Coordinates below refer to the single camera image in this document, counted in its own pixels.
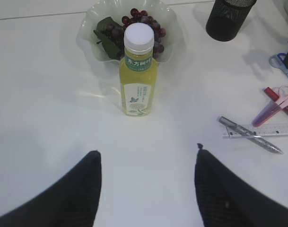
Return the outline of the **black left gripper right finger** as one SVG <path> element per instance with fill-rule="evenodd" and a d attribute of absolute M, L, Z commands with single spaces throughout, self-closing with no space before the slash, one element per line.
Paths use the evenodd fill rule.
<path fill-rule="evenodd" d="M 206 227 L 288 227 L 288 208 L 262 194 L 198 144 L 196 201 Z"/>

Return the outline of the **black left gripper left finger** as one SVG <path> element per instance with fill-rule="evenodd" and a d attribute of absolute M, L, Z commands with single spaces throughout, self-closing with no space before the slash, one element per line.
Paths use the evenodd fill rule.
<path fill-rule="evenodd" d="M 1 216 L 0 227 L 92 227 L 101 187 L 101 154 L 90 151 L 44 192 Z"/>

